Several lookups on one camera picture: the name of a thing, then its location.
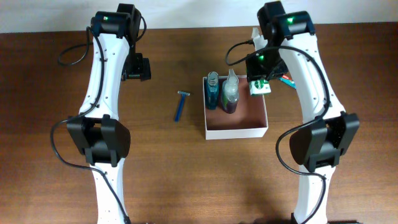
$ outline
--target green led light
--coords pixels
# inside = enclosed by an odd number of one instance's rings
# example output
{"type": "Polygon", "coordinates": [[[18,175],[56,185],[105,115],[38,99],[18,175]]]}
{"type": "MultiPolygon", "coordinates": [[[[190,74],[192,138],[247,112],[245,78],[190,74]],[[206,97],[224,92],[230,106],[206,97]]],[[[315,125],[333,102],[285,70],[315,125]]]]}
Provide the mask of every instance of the green led light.
{"type": "Polygon", "coordinates": [[[293,23],[293,19],[294,19],[294,17],[287,18],[287,22],[292,24],[293,23]]]}

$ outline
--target wire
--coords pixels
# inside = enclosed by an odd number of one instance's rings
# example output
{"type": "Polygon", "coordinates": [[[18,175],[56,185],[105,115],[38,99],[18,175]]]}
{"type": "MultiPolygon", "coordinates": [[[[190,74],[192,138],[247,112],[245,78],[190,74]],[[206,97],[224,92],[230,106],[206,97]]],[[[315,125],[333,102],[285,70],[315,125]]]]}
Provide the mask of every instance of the wire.
{"type": "MultiPolygon", "coordinates": [[[[141,16],[141,19],[142,19],[142,21],[144,22],[144,30],[142,31],[142,34],[137,38],[136,42],[138,42],[138,40],[141,40],[141,38],[144,36],[144,34],[145,34],[146,30],[147,30],[147,23],[146,23],[144,17],[141,16]]],[[[85,44],[78,44],[78,45],[75,45],[75,46],[73,46],[73,47],[69,47],[69,48],[63,50],[63,51],[60,53],[60,55],[58,56],[58,64],[59,64],[59,65],[62,65],[62,66],[76,65],[77,63],[81,62],[81,61],[87,56],[88,50],[89,50],[89,48],[90,48],[90,45],[93,45],[93,43],[90,42],[90,38],[89,38],[90,36],[89,36],[88,31],[89,31],[89,30],[86,29],[87,40],[86,40],[86,43],[85,43],[85,44]],[[71,51],[71,50],[73,50],[73,49],[79,48],[79,47],[84,47],[84,46],[86,46],[86,51],[85,51],[85,53],[83,54],[83,56],[82,56],[79,60],[77,60],[76,62],[64,63],[64,62],[61,61],[61,57],[62,57],[64,54],[66,54],[67,52],[69,52],[69,51],[71,51]]]]}
{"type": "Polygon", "coordinates": [[[142,16],[141,19],[144,22],[144,30],[142,31],[142,34],[137,38],[136,42],[138,42],[138,40],[141,40],[141,38],[144,36],[145,32],[147,31],[147,22],[145,22],[145,19],[142,16]]]}
{"type": "Polygon", "coordinates": [[[102,88],[103,88],[103,83],[104,83],[104,68],[105,68],[105,63],[104,63],[104,52],[103,52],[103,49],[102,49],[100,40],[98,40],[98,37],[94,35],[94,32],[93,32],[93,30],[92,30],[90,27],[87,27],[87,28],[86,28],[87,43],[85,44],[85,46],[87,46],[87,48],[86,48],[86,52],[85,52],[85,54],[82,56],[82,58],[79,59],[79,60],[76,61],[76,62],[69,63],[69,64],[67,64],[67,63],[61,63],[61,62],[59,61],[60,56],[61,56],[62,54],[64,54],[64,53],[67,52],[68,50],[77,48],[78,46],[80,46],[80,47],[81,47],[81,46],[84,46],[83,44],[81,44],[81,45],[76,45],[76,46],[74,46],[74,47],[70,47],[69,49],[64,50],[64,51],[61,53],[61,55],[59,56],[59,58],[58,58],[58,63],[61,64],[61,65],[64,65],[64,66],[70,66],[70,65],[74,65],[74,64],[76,64],[76,63],[82,61],[82,60],[86,57],[87,52],[88,52],[88,49],[90,48],[90,35],[89,35],[89,31],[93,34],[93,37],[95,38],[95,41],[96,41],[97,44],[98,44],[99,52],[100,52],[100,54],[101,54],[101,79],[100,79],[100,81],[99,81],[98,93],[97,93],[97,96],[96,96],[96,98],[95,98],[94,103],[91,104],[91,107],[90,107],[88,110],[86,110],[86,111],[83,112],[83,113],[80,113],[80,114],[77,115],[77,116],[74,116],[74,117],[71,117],[71,118],[68,118],[68,119],[64,119],[64,120],[62,120],[62,121],[59,121],[59,122],[57,122],[55,125],[53,125],[53,126],[51,127],[51,132],[50,132],[51,147],[52,147],[52,149],[53,149],[53,151],[54,151],[56,157],[57,157],[59,160],[61,160],[61,162],[63,162],[65,165],[70,166],[70,167],[74,167],[74,168],[79,168],[79,169],[91,170],[91,171],[98,172],[98,173],[103,177],[103,179],[104,179],[106,185],[108,186],[109,190],[111,191],[111,193],[112,193],[113,196],[115,197],[115,199],[116,199],[116,201],[117,201],[117,203],[118,203],[118,205],[119,205],[119,208],[121,209],[121,211],[122,211],[122,213],[123,213],[124,222],[125,222],[125,223],[131,223],[129,217],[127,216],[126,212],[124,211],[123,205],[122,205],[122,203],[121,203],[121,201],[120,201],[118,195],[117,195],[116,192],[113,190],[111,184],[109,183],[108,179],[106,178],[106,174],[107,174],[107,173],[106,173],[106,172],[102,172],[101,170],[96,169],[96,168],[93,168],[93,167],[90,167],[90,166],[81,166],[81,165],[76,165],[76,164],[69,163],[69,162],[67,162],[65,159],[63,159],[63,158],[61,157],[61,155],[60,155],[59,152],[57,151],[57,148],[55,147],[55,142],[54,142],[54,132],[55,132],[55,130],[56,130],[61,124],[64,124],[64,123],[67,123],[67,122],[76,120],[76,119],[78,119],[78,118],[84,117],[85,115],[87,115],[88,113],[90,113],[91,111],[94,110],[94,108],[96,107],[96,105],[98,104],[98,102],[99,102],[99,100],[100,100],[100,96],[101,96],[101,92],[102,92],[102,88]]]}
{"type": "Polygon", "coordinates": [[[315,119],[313,119],[312,121],[309,121],[309,122],[307,122],[307,123],[305,123],[305,124],[301,124],[301,125],[299,125],[299,126],[297,126],[297,127],[294,127],[294,128],[292,128],[292,129],[286,131],[285,133],[283,133],[282,135],[279,136],[279,138],[278,138],[278,140],[277,140],[277,142],[276,142],[276,145],[275,145],[276,156],[278,157],[279,162],[280,162],[287,170],[293,172],[294,174],[298,174],[298,175],[306,175],[306,176],[312,175],[312,176],[317,176],[317,177],[321,178],[321,180],[322,180],[322,192],[321,192],[321,195],[320,195],[318,204],[317,204],[317,206],[313,209],[313,212],[311,213],[311,215],[308,216],[308,218],[307,218],[306,220],[304,220],[304,222],[302,222],[302,224],[305,224],[305,223],[307,223],[307,222],[317,213],[318,209],[320,208],[320,206],[321,206],[321,204],[322,204],[323,198],[325,197],[325,194],[326,194],[326,177],[322,176],[321,174],[317,174],[317,173],[300,172],[300,171],[298,171],[298,170],[295,170],[295,169],[289,167],[289,166],[283,161],[282,157],[280,156],[280,153],[279,153],[279,144],[280,144],[281,140],[283,140],[284,137],[286,137],[286,136],[288,136],[289,134],[292,134],[292,133],[298,131],[299,129],[306,128],[306,127],[308,127],[308,126],[311,125],[311,124],[314,124],[314,123],[316,123],[316,122],[318,122],[318,121],[321,121],[321,120],[323,119],[324,115],[327,114],[327,112],[328,112],[328,110],[329,110],[329,107],[330,107],[330,95],[329,95],[328,85],[327,85],[326,80],[325,80],[325,76],[324,76],[324,74],[323,74],[323,72],[322,72],[322,69],[319,67],[319,64],[317,64],[317,62],[315,61],[315,59],[314,59],[313,57],[311,57],[311,55],[309,55],[308,53],[306,53],[305,51],[303,51],[303,50],[301,50],[301,49],[298,49],[298,48],[295,48],[295,47],[290,47],[290,46],[264,47],[264,48],[262,48],[262,49],[259,49],[259,50],[255,51],[255,52],[253,52],[253,53],[247,55],[246,57],[244,57],[244,58],[242,58],[242,59],[240,59],[240,60],[237,60],[236,62],[229,63],[229,62],[228,62],[228,55],[229,55],[229,53],[230,53],[235,47],[237,47],[237,46],[239,46],[239,45],[242,45],[243,43],[245,43],[245,42],[241,42],[241,43],[239,43],[239,44],[235,44],[234,46],[232,46],[232,47],[228,50],[228,52],[227,52],[227,54],[226,54],[226,56],[225,56],[225,62],[226,62],[227,65],[229,65],[229,66],[236,65],[236,64],[241,63],[241,62],[243,62],[243,61],[245,61],[245,60],[247,60],[247,59],[249,59],[249,58],[251,58],[251,57],[253,57],[253,56],[257,55],[257,54],[259,54],[259,53],[262,53],[262,52],[267,52],[267,51],[270,51],[270,50],[287,49],[287,50],[296,51],[296,52],[301,53],[301,54],[303,54],[304,56],[306,56],[306,58],[308,58],[309,61],[311,61],[311,63],[314,65],[315,69],[317,70],[317,72],[318,72],[318,74],[319,74],[319,76],[320,76],[320,78],[321,78],[322,85],[323,85],[323,88],[324,88],[325,94],[326,94],[326,103],[325,103],[325,105],[324,105],[325,109],[323,110],[322,114],[319,115],[319,116],[317,116],[317,117],[316,117],[315,119]]]}

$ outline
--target cardboard box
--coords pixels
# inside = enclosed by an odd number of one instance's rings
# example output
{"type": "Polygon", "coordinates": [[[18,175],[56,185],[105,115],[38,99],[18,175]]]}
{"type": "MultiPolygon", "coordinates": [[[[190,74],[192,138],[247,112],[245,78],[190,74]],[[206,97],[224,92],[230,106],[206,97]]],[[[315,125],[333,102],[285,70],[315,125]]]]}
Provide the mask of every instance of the cardboard box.
{"type": "MultiPolygon", "coordinates": [[[[227,76],[220,76],[220,95],[227,76]]],[[[235,113],[228,114],[221,103],[215,110],[206,107],[206,79],[203,77],[203,106],[205,109],[206,140],[261,138],[268,130],[266,101],[264,96],[250,96],[249,84],[245,75],[239,78],[239,101],[235,113]]]]}

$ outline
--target white wall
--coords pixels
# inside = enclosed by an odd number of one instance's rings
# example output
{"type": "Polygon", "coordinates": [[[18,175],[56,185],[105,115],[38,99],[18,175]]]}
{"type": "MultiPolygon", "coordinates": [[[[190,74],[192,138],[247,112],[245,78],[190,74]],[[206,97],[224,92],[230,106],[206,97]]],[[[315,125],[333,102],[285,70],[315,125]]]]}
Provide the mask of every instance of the white wall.
{"type": "MultiPolygon", "coordinates": [[[[0,32],[84,30],[97,11],[133,3],[148,28],[256,26],[268,0],[0,0],[0,32]]],[[[314,23],[398,21],[398,0],[282,0],[314,23]]]]}

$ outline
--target bottle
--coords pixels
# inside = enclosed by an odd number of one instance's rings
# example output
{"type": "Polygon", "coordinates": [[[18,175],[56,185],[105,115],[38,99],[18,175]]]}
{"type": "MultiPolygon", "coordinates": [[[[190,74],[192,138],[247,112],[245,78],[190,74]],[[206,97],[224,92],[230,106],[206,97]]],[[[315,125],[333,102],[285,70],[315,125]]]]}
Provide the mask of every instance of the bottle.
{"type": "Polygon", "coordinates": [[[210,72],[207,75],[207,108],[210,110],[215,110],[218,104],[218,94],[220,88],[218,86],[218,74],[216,72],[210,72]]]}
{"type": "Polygon", "coordinates": [[[223,83],[223,89],[221,93],[221,104],[225,112],[231,114],[236,110],[236,106],[239,101],[239,79],[235,75],[233,69],[229,70],[229,75],[226,81],[223,83]]]}

